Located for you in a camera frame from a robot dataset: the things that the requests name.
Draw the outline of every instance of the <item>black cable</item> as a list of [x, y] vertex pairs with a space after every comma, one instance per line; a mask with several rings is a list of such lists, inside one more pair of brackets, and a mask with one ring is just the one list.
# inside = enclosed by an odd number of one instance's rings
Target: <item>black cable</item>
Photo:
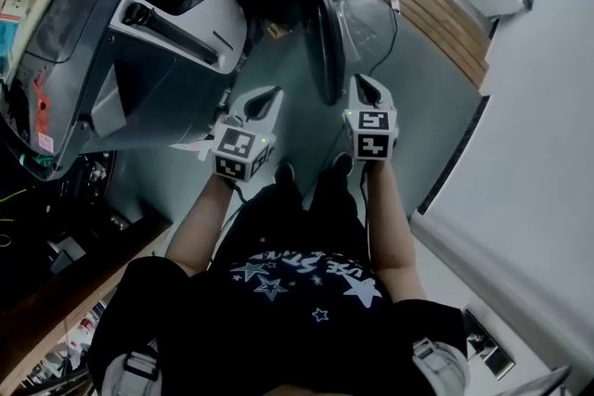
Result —
[[363, 197], [363, 203], [365, 204], [365, 236], [368, 237], [368, 225], [369, 225], [369, 217], [368, 217], [368, 197], [365, 193], [365, 184], [366, 179], [369, 176], [369, 172], [371, 172], [371, 168], [376, 164], [375, 161], [368, 160], [365, 162], [363, 166], [363, 172], [361, 172], [361, 181], [359, 182], [359, 189], [361, 190], [361, 196]]
[[241, 204], [245, 205], [247, 203], [247, 200], [243, 197], [243, 193], [241, 193], [241, 188], [239, 188], [238, 185], [230, 178], [225, 177], [223, 180], [225, 180], [226, 185], [229, 188], [231, 188], [231, 190], [238, 192], [239, 200], [241, 200]]
[[237, 216], [237, 214], [241, 211], [242, 208], [243, 208], [243, 205], [239, 206], [239, 208], [237, 208], [233, 212], [233, 214], [231, 216], [229, 216], [229, 219], [225, 222], [225, 224], [221, 228], [221, 232], [219, 233], [219, 237], [221, 237], [223, 235], [223, 233], [225, 232], [226, 228], [229, 226], [229, 223], [231, 223], [233, 221], [233, 218], [235, 218]]
[[373, 65], [373, 68], [369, 70], [368, 76], [373, 76], [373, 71], [375, 71], [375, 69], [378, 68], [381, 63], [388, 59], [388, 57], [392, 54], [392, 50], [394, 50], [394, 44], [396, 43], [396, 35], [398, 34], [398, 22], [396, 21], [396, 13], [394, 12], [394, 9], [391, 7], [389, 8], [392, 12], [392, 17], [394, 19], [394, 36], [392, 37], [392, 43], [390, 44], [390, 49], [388, 50], [388, 53], [386, 53], [386, 56], [383, 57], [380, 61], [378, 61], [375, 65]]

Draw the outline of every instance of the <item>washing machine door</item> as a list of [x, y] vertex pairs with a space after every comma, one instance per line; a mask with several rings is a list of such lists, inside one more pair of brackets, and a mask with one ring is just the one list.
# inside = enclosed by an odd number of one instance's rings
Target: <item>washing machine door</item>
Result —
[[338, 13], [332, 0], [302, 0], [302, 13], [310, 70], [322, 101], [333, 106], [344, 88], [344, 47]]

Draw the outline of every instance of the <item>shoe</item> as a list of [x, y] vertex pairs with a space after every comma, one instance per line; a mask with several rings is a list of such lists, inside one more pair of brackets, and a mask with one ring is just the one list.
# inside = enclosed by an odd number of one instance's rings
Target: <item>shoe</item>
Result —
[[289, 184], [295, 181], [295, 170], [290, 163], [281, 162], [277, 165], [273, 177], [276, 185]]
[[331, 168], [348, 177], [354, 167], [355, 159], [353, 159], [353, 156], [348, 152], [341, 152], [334, 158]]

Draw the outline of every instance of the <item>backpack strap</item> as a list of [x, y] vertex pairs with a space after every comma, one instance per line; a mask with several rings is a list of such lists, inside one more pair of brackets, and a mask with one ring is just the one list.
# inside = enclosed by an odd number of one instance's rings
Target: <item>backpack strap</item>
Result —
[[435, 396], [462, 396], [470, 380], [470, 368], [457, 348], [420, 339], [413, 345], [413, 363], [427, 378]]

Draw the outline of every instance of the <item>cable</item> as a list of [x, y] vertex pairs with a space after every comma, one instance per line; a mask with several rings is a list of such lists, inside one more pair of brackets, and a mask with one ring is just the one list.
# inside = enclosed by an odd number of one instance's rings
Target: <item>cable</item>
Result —
[[243, 193], [241, 192], [241, 188], [238, 187], [238, 185], [231, 180], [230, 178], [226, 178], [224, 177], [223, 180], [225, 180], [226, 185], [231, 188], [231, 190], [235, 190], [236, 192], [238, 192], [239, 195], [239, 200], [241, 200], [241, 204], [245, 205], [247, 203], [247, 200], [243, 197]]
[[20, 195], [21, 193], [25, 193], [26, 191], [27, 188], [23, 188], [22, 190], [19, 190], [18, 192], [13, 193], [12, 195], [8, 195], [7, 197], [0, 199], [0, 203], [4, 203], [5, 201], [15, 197], [16, 195]]
[[378, 61], [375, 65], [373, 65], [373, 68], [371, 68], [371, 70], [369, 70], [368, 76], [373, 76], [373, 71], [375, 71], [375, 69], [378, 68], [381, 63], [383, 63], [386, 59], [388, 59], [388, 57], [392, 54], [392, 50], [394, 50], [394, 44], [396, 43], [396, 36], [398, 35], [398, 22], [396, 21], [396, 13], [394, 12], [394, 9], [391, 6], [389, 8], [390, 8], [390, 12], [392, 12], [392, 17], [394, 18], [394, 36], [392, 37], [392, 43], [390, 44], [390, 49], [388, 50], [388, 53], [386, 53], [385, 57], [383, 57], [380, 61]]
[[365, 193], [365, 184], [367, 182], [367, 178], [371, 168], [375, 165], [373, 161], [365, 162], [363, 166], [363, 172], [361, 172], [361, 181], [359, 182], [359, 189], [361, 190], [361, 196], [363, 197], [363, 203], [365, 204], [365, 236], [368, 236], [368, 226], [369, 226], [369, 217], [368, 217], [368, 196]]
[[225, 222], [225, 224], [221, 228], [221, 232], [219, 233], [219, 237], [221, 237], [223, 235], [223, 233], [225, 232], [226, 228], [229, 226], [229, 224], [233, 221], [233, 219], [237, 216], [237, 214], [241, 211], [242, 208], [243, 208], [243, 205], [241, 205], [239, 208], [237, 208], [234, 211], [234, 213], [231, 216], [229, 216], [229, 219]]

